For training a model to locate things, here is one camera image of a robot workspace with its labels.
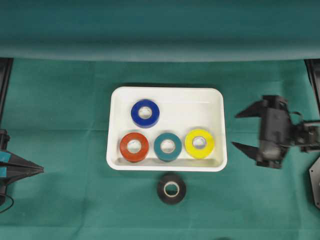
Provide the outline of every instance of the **red tape roll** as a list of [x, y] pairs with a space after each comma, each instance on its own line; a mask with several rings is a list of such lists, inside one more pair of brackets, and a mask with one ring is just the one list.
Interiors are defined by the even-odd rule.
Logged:
[[[128, 143], [131, 140], [138, 140], [141, 143], [141, 149], [137, 153], [131, 153], [128, 151]], [[131, 163], [137, 163], [145, 159], [148, 150], [149, 143], [145, 136], [141, 133], [132, 132], [125, 135], [120, 142], [120, 152], [122, 156]]]

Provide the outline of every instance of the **cable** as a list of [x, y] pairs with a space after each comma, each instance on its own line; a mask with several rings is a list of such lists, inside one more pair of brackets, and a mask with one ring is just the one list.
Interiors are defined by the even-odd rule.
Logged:
[[5, 198], [8, 197], [9, 199], [11, 199], [11, 205], [0, 211], [0, 214], [3, 214], [5, 211], [9, 210], [14, 205], [15, 201], [11, 196], [7, 194], [0, 193], [0, 196], [4, 196]]

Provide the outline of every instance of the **teal tape roll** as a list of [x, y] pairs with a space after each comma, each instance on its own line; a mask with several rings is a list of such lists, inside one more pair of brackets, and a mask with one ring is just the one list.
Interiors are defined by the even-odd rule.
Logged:
[[[172, 152], [164, 152], [161, 149], [161, 144], [165, 142], [166, 140], [172, 141], [174, 143], [174, 149]], [[173, 133], [163, 133], [159, 135], [155, 141], [154, 141], [154, 152], [156, 156], [165, 162], [170, 162], [172, 160], [175, 160], [179, 154], [181, 153], [182, 150], [182, 143], [179, 137], [177, 137]]]

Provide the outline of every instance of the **yellow tape roll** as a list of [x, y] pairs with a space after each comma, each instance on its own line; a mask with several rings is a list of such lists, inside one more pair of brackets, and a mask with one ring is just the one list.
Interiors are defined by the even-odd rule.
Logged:
[[[205, 139], [205, 146], [203, 148], [196, 148], [193, 141], [196, 137]], [[190, 131], [184, 140], [184, 146], [187, 153], [195, 159], [204, 159], [207, 157], [215, 146], [215, 141], [212, 135], [203, 129], [194, 129]]]

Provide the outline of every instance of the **green cloth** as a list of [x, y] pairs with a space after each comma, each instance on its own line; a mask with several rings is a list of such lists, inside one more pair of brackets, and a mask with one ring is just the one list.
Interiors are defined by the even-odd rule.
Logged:
[[[224, 97], [228, 164], [179, 172], [185, 199], [157, 196], [159, 171], [117, 171], [106, 162], [111, 93], [124, 85], [208, 87]], [[259, 119], [234, 116], [262, 95], [319, 118], [299, 61], [133, 63], [15, 59], [2, 127], [8, 150], [45, 173], [9, 187], [5, 240], [316, 240], [320, 211], [308, 168], [318, 153], [292, 148], [281, 170], [257, 167], [231, 141], [258, 144]]]
[[320, 58], [319, 0], [3, 0], [0, 56], [112, 61]]

